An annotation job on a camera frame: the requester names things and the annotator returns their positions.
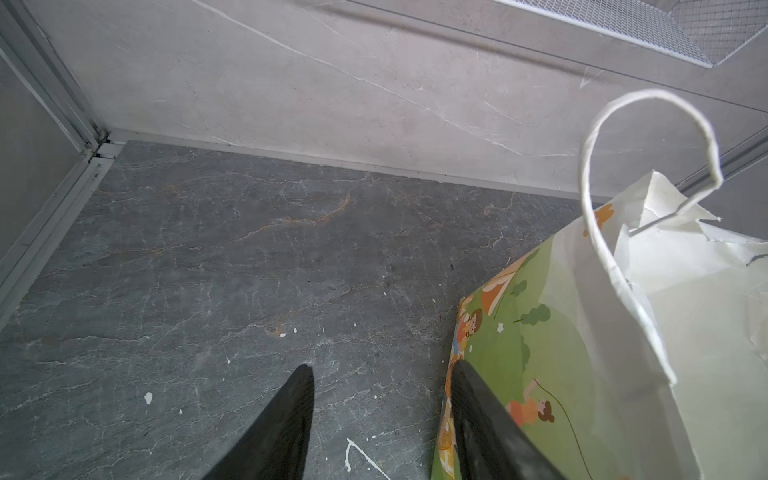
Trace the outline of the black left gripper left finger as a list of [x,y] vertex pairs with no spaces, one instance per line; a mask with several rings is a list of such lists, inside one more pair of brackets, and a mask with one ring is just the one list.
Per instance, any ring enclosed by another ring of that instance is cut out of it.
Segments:
[[207,479],[301,479],[312,426],[312,368],[298,366]]

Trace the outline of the white floral paper bag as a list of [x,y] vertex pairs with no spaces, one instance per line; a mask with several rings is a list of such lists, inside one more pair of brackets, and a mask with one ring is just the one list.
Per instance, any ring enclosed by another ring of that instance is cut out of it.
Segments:
[[458,307],[431,475],[464,479],[452,368],[469,362],[561,479],[763,479],[767,475],[767,244],[719,226],[703,194],[650,172],[608,203],[590,196],[603,123],[643,100],[706,117],[659,89],[625,94],[580,154],[581,217]]

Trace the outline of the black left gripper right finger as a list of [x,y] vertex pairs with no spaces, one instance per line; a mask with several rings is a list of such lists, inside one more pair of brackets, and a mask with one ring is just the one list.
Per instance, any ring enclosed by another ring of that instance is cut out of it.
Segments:
[[561,479],[491,389],[465,361],[451,373],[456,451],[464,479]]

